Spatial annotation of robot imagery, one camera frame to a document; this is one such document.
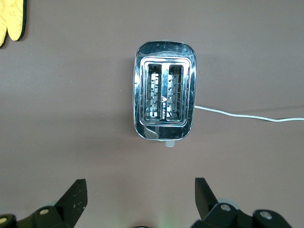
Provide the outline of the chrome two-slot toaster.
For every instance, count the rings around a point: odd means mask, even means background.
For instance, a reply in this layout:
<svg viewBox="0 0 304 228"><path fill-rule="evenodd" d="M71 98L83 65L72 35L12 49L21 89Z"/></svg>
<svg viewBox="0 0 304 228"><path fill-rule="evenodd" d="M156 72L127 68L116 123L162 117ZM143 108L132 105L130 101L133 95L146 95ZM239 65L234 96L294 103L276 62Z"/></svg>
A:
<svg viewBox="0 0 304 228"><path fill-rule="evenodd" d="M133 123L144 139L167 147L191 131L196 98L196 54L186 43L149 41L133 70Z"/></svg>

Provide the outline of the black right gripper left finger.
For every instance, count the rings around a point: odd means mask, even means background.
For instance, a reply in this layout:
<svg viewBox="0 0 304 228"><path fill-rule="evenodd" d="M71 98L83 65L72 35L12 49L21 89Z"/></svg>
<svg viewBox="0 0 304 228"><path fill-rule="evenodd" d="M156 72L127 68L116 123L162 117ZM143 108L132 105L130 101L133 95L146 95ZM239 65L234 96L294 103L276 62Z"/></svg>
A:
<svg viewBox="0 0 304 228"><path fill-rule="evenodd" d="M74 228L86 206L86 180L78 179L53 206L41 207L19 221L13 214L0 215L0 228Z"/></svg>

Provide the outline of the yellow quilted oven mitt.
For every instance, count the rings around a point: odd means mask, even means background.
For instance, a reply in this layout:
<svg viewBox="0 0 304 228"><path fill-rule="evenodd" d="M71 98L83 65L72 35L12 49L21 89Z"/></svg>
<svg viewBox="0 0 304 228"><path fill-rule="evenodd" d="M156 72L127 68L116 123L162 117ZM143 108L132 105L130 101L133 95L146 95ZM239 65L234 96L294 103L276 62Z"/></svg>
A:
<svg viewBox="0 0 304 228"><path fill-rule="evenodd" d="M7 36L19 41L25 32L27 21L27 0L0 0L0 48Z"/></svg>

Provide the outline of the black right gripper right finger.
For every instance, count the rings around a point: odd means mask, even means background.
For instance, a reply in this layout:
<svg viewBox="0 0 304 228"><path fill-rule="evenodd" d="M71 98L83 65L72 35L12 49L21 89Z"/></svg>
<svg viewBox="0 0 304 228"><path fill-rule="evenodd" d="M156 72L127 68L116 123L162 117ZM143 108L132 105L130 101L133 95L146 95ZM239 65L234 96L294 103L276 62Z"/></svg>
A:
<svg viewBox="0 0 304 228"><path fill-rule="evenodd" d="M205 178L195 179L195 203L200 220L190 228L292 228L275 211L257 209L249 216L228 201L219 202Z"/></svg>

